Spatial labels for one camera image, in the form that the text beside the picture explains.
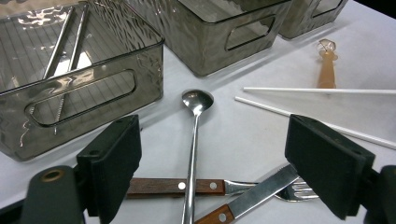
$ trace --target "knife blade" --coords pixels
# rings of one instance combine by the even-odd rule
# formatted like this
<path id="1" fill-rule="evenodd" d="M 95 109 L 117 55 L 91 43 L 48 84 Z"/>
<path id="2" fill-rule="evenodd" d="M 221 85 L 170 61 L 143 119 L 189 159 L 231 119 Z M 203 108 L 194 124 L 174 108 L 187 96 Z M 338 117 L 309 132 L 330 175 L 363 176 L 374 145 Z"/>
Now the knife blade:
<path id="1" fill-rule="evenodd" d="M 184 197 L 186 179 L 133 178 L 127 198 Z M 200 196 L 224 196 L 242 194 L 259 183 L 224 179 L 197 179 L 195 193 Z"/>
<path id="2" fill-rule="evenodd" d="M 297 171 L 289 164 L 262 181 L 256 187 L 243 193 L 230 203 L 222 205 L 218 209 L 197 220 L 195 223 L 231 223 L 249 210 L 270 199 L 298 177 Z"/>

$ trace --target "black foam pad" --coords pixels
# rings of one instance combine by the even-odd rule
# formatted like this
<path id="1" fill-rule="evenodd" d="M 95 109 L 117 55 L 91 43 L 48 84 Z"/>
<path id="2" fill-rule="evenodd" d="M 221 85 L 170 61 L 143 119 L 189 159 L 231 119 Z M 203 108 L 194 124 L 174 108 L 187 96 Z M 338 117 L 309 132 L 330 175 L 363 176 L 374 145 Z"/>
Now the black foam pad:
<path id="1" fill-rule="evenodd" d="M 142 156 L 137 115 L 112 122 L 78 155 L 90 216 L 109 223 L 117 214 Z"/>
<path id="2" fill-rule="evenodd" d="M 372 152 L 315 119 L 291 115 L 285 156 L 335 215 L 356 216 Z"/>

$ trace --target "long-handled spoon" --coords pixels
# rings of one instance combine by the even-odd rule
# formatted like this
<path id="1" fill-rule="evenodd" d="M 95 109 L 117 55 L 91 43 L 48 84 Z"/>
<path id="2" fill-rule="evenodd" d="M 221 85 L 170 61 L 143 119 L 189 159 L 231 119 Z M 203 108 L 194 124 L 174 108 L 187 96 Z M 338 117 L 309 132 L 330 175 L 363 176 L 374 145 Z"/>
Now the long-handled spoon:
<path id="1" fill-rule="evenodd" d="M 201 114 L 213 105 L 213 96 L 206 91 L 187 90 L 182 94 L 183 103 L 194 114 L 194 127 L 192 136 L 192 146 L 190 154 L 190 166 L 187 176 L 187 189 L 183 207 L 182 223 L 194 223 L 194 198 L 195 198 L 195 167 L 196 167 L 196 150 L 198 143 L 198 121 Z"/>

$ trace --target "transparent storage container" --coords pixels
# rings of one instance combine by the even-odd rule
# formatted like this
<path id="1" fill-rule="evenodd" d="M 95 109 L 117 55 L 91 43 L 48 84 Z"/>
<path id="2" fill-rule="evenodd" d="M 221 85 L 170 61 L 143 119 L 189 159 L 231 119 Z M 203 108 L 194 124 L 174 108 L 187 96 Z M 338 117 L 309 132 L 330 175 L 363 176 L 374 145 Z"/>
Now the transparent storage container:
<path id="1" fill-rule="evenodd" d="M 270 48 L 290 0 L 126 0 L 197 77 Z"/>
<path id="2" fill-rule="evenodd" d="M 347 0 L 293 0 L 279 33 L 292 39 L 335 21 Z"/>
<path id="3" fill-rule="evenodd" d="M 43 78 L 70 6 L 56 69 Z M 163 97 L 164 40 L 123 2 L 9 1 L 1 12 L 0 149 L 10 158 L 28 161 Z"/>

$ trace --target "metal rod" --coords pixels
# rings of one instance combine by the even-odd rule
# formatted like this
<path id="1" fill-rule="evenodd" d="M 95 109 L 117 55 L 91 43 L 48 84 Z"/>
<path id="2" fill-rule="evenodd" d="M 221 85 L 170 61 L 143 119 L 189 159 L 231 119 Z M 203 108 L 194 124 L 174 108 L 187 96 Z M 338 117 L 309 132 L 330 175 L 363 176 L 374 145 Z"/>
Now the metal rod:
<path id="1" fill-rule="evenodd" d="M 64 34 L 66 32 L 67 26 L 72 18 L 74 7 L 70 7 L 69 11 L 67 12 L 66 19 L 64 20 L 64 26 L 62 27 L 61 33 L 59 34 L 58 40 L 56 41 L 55 48 L 53 49 L 52 55 L 49 58 L 49 65 L 44 72 L 43 79 L 47 79 L 51 73 L 53 73 L 54 66 L 55 66 L 55 59 L 59 54 L 59 48 L 64 40 Z"/>
<path id="2" fill-rule="evenodd" d="M 76 61 L 76 56 L 77 56 L 79 43 L 81 42 L 82 32 L 83 32 L 83 29 L 85 27 L 85 23 L 87 20 L 87 14 L 88 14 L 88 4 L 84 5 L 84 8 L 82 9 L 82 15 L 81 15 L 81 19 L 79 21 L 79 26 L 78 26 L 77 36 L 76 36 L 76 43 L 75 43 L 75 46 L 73 47 L 72 56 L 70 58 L 70 63 L 67 68 L 68 72 L 75 69 L 76 64 L 78 63 Z M 62 111 L 64 110 L 64 97 L 65 96 L 66 96 L 66 93 L 61 96 L 61 100 L 59 102 L 59 107 L 58 107 L 58 112 L 56 113 L 55 122 L 58 122 L 61 119 Z M 57 129 L 57 126 L 55 126 L 54 134 L 57 134 L 57 132 L 58 132 L 58 129 Z"/>

